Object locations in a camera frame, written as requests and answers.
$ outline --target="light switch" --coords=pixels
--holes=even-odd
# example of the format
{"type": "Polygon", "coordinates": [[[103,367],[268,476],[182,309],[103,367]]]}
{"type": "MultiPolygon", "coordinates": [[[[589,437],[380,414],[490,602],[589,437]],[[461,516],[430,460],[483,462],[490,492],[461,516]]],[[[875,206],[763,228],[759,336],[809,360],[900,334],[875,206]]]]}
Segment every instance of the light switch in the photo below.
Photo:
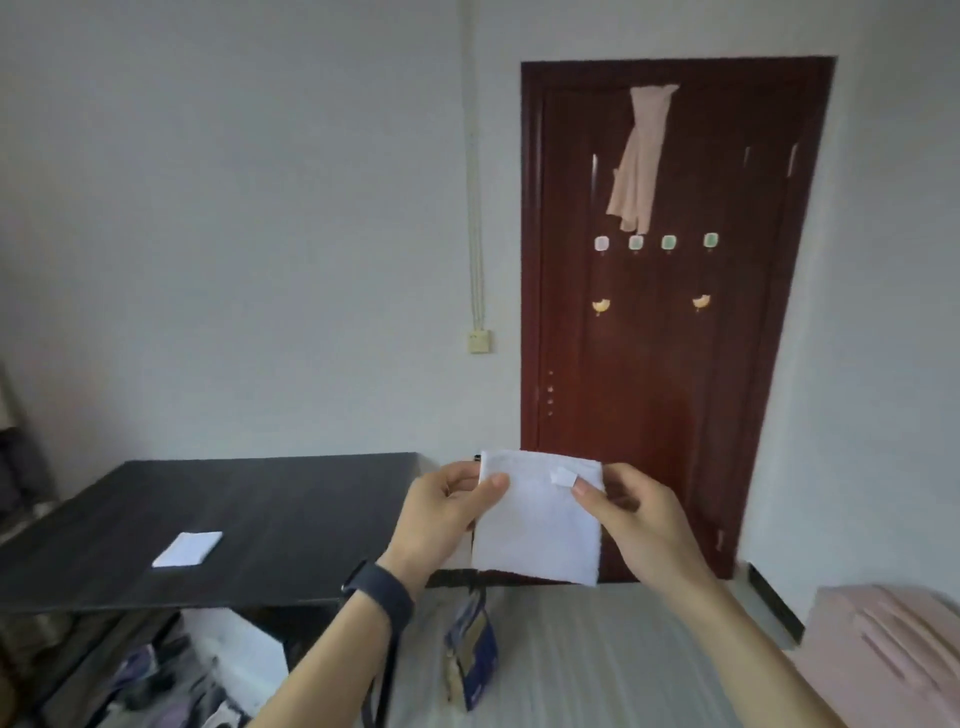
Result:
{"type": "Polygon", "coordinates": [[[490,330],[479,328],[471,331],[467,348],[470,353],[490,353],[490,330]]]}

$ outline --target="red wooden door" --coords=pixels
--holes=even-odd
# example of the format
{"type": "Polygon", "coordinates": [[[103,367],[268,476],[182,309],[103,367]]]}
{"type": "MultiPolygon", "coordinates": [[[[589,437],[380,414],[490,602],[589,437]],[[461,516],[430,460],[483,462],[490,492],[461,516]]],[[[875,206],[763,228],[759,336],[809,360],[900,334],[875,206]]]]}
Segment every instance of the red wooden door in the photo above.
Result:
{"type": "MultiPolygon", "coordinates": [[[[524,351],[535,387],[524,447],[629,462],[674,488],[727,575],[750,477],[742,445],[758,431],[753,388],[769,379],[758,368],[808,86],[742,72],[678,78],[651,228],[632,250],[606,207],[633,126],[629,85],[649,83],[581,81],[540,97],[539,316],[536,362],[524,351]],[[603,252],[600,235],[610,239],[603,252]],[[698,308],[702,296],[709,304],[698,308]],[[609,308],[596,312],[604,299],[609,308]]],[[[601,578],[629,576],[605,543],[601,578]]]]}

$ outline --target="cable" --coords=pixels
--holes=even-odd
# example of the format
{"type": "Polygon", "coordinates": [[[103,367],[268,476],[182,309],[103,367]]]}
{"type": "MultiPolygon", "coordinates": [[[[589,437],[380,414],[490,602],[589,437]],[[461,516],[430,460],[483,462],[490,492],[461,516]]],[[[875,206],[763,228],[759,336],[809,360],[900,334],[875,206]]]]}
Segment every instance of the cable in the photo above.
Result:
{"type": "Polygon", "coordinates": [[[484,327],[483,245],[480,229],[480,154],[477,122],[477,79],[473,56],[473,2],[459,0],[461,88],[464,95],[464,146],[467,154],[467,245],[470,312],[473,329],[484,327]]]}

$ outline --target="white wall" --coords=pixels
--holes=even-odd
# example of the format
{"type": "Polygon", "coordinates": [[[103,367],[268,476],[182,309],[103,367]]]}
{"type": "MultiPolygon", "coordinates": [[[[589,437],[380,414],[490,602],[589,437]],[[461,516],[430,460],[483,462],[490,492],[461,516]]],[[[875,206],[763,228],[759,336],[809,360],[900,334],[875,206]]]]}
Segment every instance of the white wall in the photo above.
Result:
{"type": "Polygon", "coordinates": [[[801,617],[821,584],[960,600],[960,6],[918,10],[890,3],[867,34],[842,206],[741,542],[801,617]]]}
{"type": "Polygon", "coordinates": [[[517,445],[526,60],[842,57],[790,352],[872,5],[479,0],[497,352],[470,357],[452,0],[0,4],[0,355],[61,488],[128,457],[517,445]]]}

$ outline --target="hand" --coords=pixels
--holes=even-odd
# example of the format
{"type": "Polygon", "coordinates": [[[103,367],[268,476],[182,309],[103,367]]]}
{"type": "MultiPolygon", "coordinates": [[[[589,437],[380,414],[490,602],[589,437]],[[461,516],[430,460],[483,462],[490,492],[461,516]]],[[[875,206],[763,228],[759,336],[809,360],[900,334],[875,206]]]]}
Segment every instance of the hand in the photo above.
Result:
{"type": "Polygon", "coordinates": [[[635,513],[578,478],[573,496],[616,541],[634,576],[659,592],[682,617],[723,587],[704,560],[684,509],[665,485],[623,463],[604,466],[605,483],[620,483],[640,502],[635,513]]]}
{"type": "Polygon", "coordinates": [[[478,484],[479,475],[480,463],[450,463],[410,486],[394,537],[376,563],[403,582],[414,599],[471,525],[510,486],[510,478],[503,473],[478,484]]]}

